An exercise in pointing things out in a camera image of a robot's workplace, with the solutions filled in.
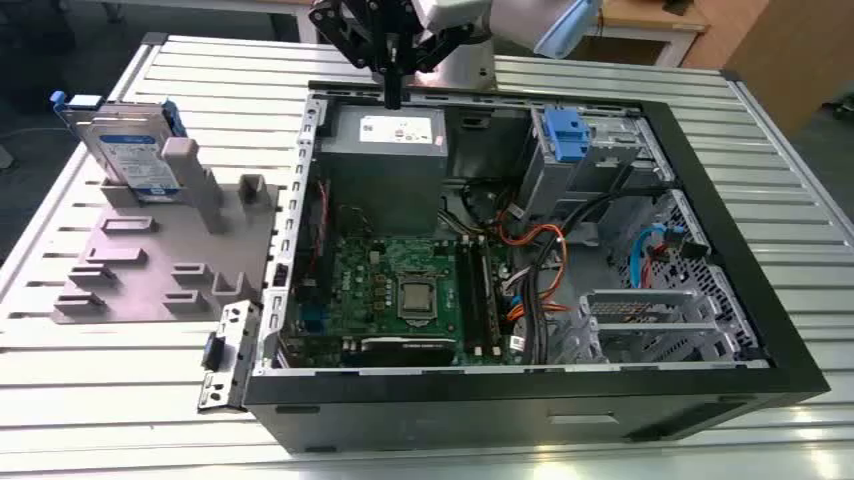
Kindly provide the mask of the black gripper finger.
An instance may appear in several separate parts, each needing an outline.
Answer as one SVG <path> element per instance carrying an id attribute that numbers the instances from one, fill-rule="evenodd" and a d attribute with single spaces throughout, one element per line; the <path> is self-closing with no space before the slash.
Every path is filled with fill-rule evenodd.
<path id="1" fill-rule="evenodd" d="M 431 71 L 452 51 L 470 39 L 474 27 L 451 27 L 426 40 L 415 41 L 415 30 L 398 34 L 396 54 L 392 66 L 392 108 L 399 109 L 403 100 L 403 79 L 416 72 Z"/>
<path id="2" fill-rule="evenodd" d="M 325 40 L 357 69 L 368 69 L 383 87 L 383 103 L 394 108 L 394 80 L 388 73 L 388 53 L 381 29 L 371 29 L 379 20 L 368 12 L 365 1 L 313 1 L 309 21 Z"/>

